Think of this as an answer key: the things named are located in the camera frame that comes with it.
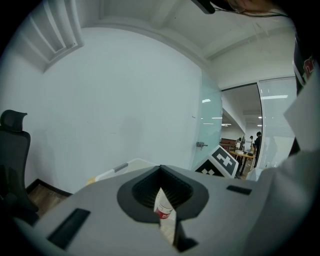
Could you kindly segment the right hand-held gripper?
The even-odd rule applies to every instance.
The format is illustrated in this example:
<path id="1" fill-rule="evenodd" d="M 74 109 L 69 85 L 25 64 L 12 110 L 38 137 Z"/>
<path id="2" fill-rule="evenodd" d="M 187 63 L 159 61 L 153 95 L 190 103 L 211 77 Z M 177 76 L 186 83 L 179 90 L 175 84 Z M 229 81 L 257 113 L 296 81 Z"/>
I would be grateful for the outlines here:
<path id="1" fill-rule="evenodd" d="M 194 171 L 209 176 L 235 178 L 239 163 L 218 145 L 195 167 Z"/>

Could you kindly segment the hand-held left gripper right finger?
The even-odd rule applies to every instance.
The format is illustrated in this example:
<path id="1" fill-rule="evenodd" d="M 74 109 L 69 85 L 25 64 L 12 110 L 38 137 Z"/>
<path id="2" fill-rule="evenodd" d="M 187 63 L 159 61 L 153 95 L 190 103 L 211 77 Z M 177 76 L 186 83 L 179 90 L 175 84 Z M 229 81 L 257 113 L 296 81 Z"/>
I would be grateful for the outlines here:
<path id="1" fill-rule="evenodd" d="M 160 238 L 160 256 L 244 256 L 251 224 L 239 219 L 253 189 L 251 181 L 209 176 L 160 166 L 160 187 L 176 213 L 173 244 Z"/>

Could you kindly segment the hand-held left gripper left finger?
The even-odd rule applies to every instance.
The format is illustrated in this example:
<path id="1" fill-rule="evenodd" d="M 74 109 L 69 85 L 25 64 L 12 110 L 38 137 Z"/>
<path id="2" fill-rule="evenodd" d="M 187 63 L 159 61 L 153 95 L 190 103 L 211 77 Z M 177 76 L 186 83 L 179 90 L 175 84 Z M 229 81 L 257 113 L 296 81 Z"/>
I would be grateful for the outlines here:
<path id="1" fill-rule="evenodd" d="M 48 238 L 75 209 L 90 215 L 66 251 L 73 256 L 177 256 L 157 223 L 133 220 L 120 208 L 118 189 L 127 181 L 149 171 L 143 168 L 103 179 L 83 187 L 52 210 L 34 226 Z"/>

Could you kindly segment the white plastic basket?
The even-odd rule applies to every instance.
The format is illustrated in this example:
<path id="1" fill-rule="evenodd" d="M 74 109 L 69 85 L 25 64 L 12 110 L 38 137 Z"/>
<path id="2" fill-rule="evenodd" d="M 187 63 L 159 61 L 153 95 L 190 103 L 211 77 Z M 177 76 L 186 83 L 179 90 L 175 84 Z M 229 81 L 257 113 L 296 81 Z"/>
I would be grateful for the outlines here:
<path id="1" fill-rule="evenodd" d="M 98 182 L 100 180 L 109 179 L 118 175 L 122 175 L 125 173 L 137 171 L 144 168 L 150 168 L 156 166 L 155 163 L 148 162 L 146 160 L 136 158 L 132 159 L 128 162 L 122 163 L 121 165 L 114 167 L 98 176 L 96 176 L 95 182 Z M 155 204 L 155 199 L 151 201 L 153 203 L 153 209 Z M 176 225 L 176 219 L 175 220 L 161 220 L 160 219 L 160 231 L 164 235 L 164 237 L 167 239 L 167 241 L 173 245 L 174 244 L 174 236 L 175 236 L 175 227 Z"/>

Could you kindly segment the small red-capped bottle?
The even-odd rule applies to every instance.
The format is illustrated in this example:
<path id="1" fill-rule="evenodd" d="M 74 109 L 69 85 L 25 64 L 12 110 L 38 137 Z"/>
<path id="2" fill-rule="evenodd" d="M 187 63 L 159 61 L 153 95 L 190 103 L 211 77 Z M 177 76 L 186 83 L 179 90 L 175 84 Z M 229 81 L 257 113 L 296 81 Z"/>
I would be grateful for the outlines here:
<path id="1" fill-rule="evenodd" d="M 156 195 L 153 211 L 161 220 L 176 220 L 176 211 L 170 204 L 162 188 L 159 189 Z"/>

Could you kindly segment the frosted glass door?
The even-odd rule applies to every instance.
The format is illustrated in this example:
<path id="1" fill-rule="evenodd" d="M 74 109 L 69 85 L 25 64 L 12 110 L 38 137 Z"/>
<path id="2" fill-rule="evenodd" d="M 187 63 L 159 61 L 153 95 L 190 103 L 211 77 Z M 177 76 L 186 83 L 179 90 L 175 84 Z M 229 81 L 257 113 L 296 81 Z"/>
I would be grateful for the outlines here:
<path id="1" fill-rule="evenodd" d="M 198 141 L 203 142 L 204 146 L 199 151 L 199 161 L 202 161 L 220 143 L 222 110 L 221 90 L 216 82 L 203 72 Z"/>

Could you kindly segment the black mesh office chair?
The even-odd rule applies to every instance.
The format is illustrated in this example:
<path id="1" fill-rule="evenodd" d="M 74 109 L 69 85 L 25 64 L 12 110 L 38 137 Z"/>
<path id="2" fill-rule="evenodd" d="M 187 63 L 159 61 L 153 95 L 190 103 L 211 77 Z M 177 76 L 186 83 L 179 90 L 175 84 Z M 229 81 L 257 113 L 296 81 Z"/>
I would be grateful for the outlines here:
<path id="1" fill-rule="evenodd" d="M 25 168 L 31 136 L 23 131 L 26 113 L 5 110 L 0 116 L 0 197 L 9 213 L 34 225 L 39 208 L 30 200 L 25 186 Z"/>

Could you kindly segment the black printed t-shirt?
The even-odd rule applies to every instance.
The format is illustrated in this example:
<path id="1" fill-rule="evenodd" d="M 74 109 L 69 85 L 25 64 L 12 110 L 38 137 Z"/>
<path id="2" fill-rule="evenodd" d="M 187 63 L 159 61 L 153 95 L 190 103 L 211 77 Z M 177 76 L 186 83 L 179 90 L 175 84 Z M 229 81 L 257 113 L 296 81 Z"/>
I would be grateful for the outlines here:
<path id="1" fill-rule="evenodd" d="M 292 63 L 296 79 L 297 94 L 299 94 L 314 71 L 315 59 L 312 51 L 303 44 L 297 33 L 295 33 Z"/>

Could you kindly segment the round wooden pedestal table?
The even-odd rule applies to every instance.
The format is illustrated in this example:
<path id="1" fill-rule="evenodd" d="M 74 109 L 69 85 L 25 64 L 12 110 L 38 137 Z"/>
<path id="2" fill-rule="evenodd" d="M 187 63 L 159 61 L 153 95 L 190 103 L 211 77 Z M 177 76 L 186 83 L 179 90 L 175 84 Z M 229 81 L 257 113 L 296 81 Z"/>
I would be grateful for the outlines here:
<path id="1" fill-rule="evenodd" d="M 230 151 L 229 152 L 235 160 L 239 163 L 239 166 L 237 168 L 237 172 L 239 173 L 238 176 L 242 176 L 246 167 L 246 163 L 248 160 L 254 160 L 255 155 L 253 153 L 244 153 L 244 152 L 236 152 L 236 151 Z"/>

